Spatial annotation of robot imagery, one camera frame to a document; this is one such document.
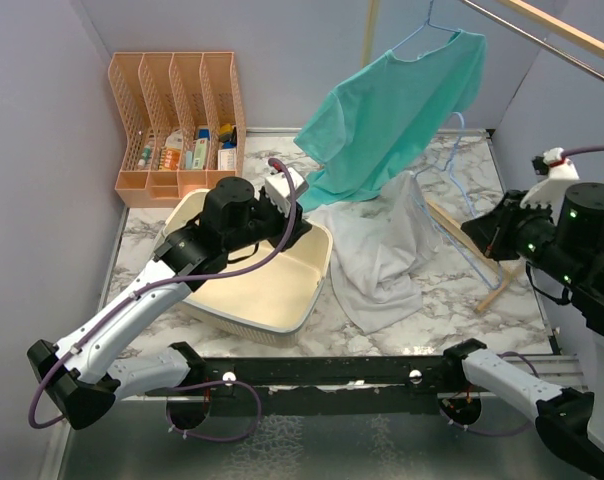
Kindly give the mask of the white t shirt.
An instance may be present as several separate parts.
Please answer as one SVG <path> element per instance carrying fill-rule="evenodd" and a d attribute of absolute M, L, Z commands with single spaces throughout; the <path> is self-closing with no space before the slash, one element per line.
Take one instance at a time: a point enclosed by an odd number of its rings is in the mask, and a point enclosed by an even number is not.
<path fill-rule="evenodd" d="M 422 308 L 421 289 L 411 274 L 432 260 L 441 240 L 414 175 L 401 173 L 372 201 L 321 206 L 310 219 L 332 234 L 334 294 L 363 333 Z"/>

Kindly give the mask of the teal t shirt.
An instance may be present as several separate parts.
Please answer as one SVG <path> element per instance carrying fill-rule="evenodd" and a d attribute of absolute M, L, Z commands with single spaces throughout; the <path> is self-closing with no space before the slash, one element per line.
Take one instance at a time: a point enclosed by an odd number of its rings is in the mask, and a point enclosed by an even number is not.
<path fill-rule="evenodd" d="M 486 53 L 485 36 L 458 31 L 413 60 L 387 51 L 335 86 L 294 139 L 320 167 L 307 177 L 303 208 L 377 197 L 452 113 L 473 104 Z"/>

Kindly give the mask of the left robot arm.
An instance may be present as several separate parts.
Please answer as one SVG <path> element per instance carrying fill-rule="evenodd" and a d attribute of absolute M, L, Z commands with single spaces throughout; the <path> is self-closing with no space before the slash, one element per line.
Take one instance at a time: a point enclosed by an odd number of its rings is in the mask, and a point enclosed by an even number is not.
<path fill-rule="evenodd" d="M 186 343 L 149 357 L 119 359 L 143 330 L 205 283 L 247 275 L 291 248 L 310 225 L 297 198 L 308 188 L 294 169 L 266 178 L 261 190 L 226 177 L 208 191 L 200 213 L 166 236 L 133 282 L 111 303 L 55 343 L 35 342 L 27 358 L 38 381 L 28 408 L 34 429 L 49 396 L 59 417 L 80 430 L 118 401 L 158 389 L 188 395 L 202 385 L 203 361 Z"/>

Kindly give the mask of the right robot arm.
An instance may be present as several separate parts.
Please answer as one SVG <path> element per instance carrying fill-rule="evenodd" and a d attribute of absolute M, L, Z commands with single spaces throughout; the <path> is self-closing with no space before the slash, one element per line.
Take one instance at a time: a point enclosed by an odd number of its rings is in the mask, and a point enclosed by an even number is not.
<path fill-rule="evenodd" d="M 523 259 L 559 282 L 558 305 L 571 305 L 596 343 L 597 379 L 588 392 L 543 381 L 470 339 L 445 350 L 441 378 L 453 391 L 483 388 L 531 421 L 556 457 L 604 479 L 604 184 L 576 183 L 561 211 L 522 206 L 510 190 L 488 213 L 464 222 L 462 231 L 496 262 Z"/>

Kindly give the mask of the cream plastic basket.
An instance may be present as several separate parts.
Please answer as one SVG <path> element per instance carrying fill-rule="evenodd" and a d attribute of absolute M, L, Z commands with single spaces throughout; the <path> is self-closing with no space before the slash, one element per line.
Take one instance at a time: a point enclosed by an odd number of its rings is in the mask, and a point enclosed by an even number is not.
<path fill-rule="evenodd" d="M 186 315 L 219 330 L 278 348 L 294 346 L 324 285 L 333 238 L 311 230 L 265 266 L 209 281 L 178 305 Z"/>

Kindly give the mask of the items in organizer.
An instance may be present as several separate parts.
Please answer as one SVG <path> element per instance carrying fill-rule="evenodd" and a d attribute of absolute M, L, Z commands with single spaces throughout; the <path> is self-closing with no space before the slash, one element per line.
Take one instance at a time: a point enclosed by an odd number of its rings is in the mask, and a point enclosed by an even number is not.
<path fill-rule="evenodd" d="M 152 132 L 138 132 L 143 140 L 138 160 L 135 162 L 136 170 L 151 168 L 151 160 L 155 149 L 155 137 Z M 210 146 L 210 131 L 205 127 L 198 127 L 192 142 L 192 147 L 184 147 L 184 137 L 181 129 L 173 130 L 160 148 L 158 169 L 160 171 L 177 170 L 204 170 Z M 237 127 L 223 124 L 219 131 L 217 161 L 213 168 L 218 170 L 235 170 L 237 163 Z"/>

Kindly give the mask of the orange file organizer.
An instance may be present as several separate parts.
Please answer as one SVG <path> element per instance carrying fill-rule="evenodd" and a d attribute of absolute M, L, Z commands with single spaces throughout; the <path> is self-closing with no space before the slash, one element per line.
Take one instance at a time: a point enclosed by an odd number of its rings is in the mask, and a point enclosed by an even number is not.
<path fill-rule="evenodd" d="M 246 120 L 235 55 L 232 52 L 117 52 L 108 79 L 126 134 L 126 149 L 115 190 L 130 208 L 173 207 L 188 193 L 211 188 L 224 177 L 239 176 L 244 166 Z M 235 170 L 213 168 L 223 124 L 237 127 Z M 210 131 L 204 170 L 160 171 L 160 148 L 181 129 L 184 147 L 192 147 L 198 127 Z M 143 140 L 152 132 L 151 168 L 136 170 Z"/>

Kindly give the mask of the wooden clothes rack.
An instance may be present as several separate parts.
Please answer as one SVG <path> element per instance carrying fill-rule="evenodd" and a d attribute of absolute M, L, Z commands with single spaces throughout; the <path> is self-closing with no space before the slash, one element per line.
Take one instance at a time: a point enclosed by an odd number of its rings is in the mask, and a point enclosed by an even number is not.
<path fill-rule="evenodd" d="M 535 157 L 535 170 L 546 175 L 542 182 L 525 191 L 506 192 L 491 211 L 463 223 L 456 222 L 435 202 L 426 201 L 426 212 L 437 225 L 502 274 L 496 289 L 477 305 L 478 313 L 484 312 L 519 275 L 529 273 L 531 266 L 546 269 L 559 279 L 561 296 L 552 299 L 558 305 L 570 304 L 571 293 L 587 295 L 595 285 L 595 277 L 604 268 L 604 255 L 597 253 L 596 265 L 589 267 L 555 240 L 553 236 L 561 226 L 553 224 L 551 204 L 556 197 L 570 204 L 570 194 L 580 189 L 570 158 L 602 151 L 604 146 L 555 148 Z"/>

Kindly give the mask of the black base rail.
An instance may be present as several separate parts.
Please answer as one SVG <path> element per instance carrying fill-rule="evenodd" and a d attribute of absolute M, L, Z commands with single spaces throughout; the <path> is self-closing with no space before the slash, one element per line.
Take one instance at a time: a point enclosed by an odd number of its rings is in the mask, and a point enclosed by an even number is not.
<path fill-rule="evenodd" d="M 479 388 L 442 355 L 206 358 L 197 377 L 226 372 L 253 387 L 264 415 L 436 414 L 437 398 Z"/>

